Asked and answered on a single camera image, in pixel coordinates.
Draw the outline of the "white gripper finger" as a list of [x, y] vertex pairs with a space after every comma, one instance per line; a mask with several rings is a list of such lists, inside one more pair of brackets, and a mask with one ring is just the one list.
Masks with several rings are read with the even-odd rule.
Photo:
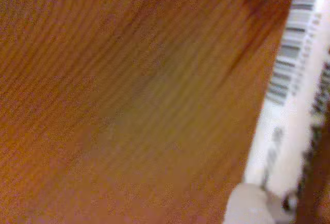
[[238, 184], [226, 205], [224, 224], [294, 223], [295, 212], [286, 211], [273, 193], [248, 183]]

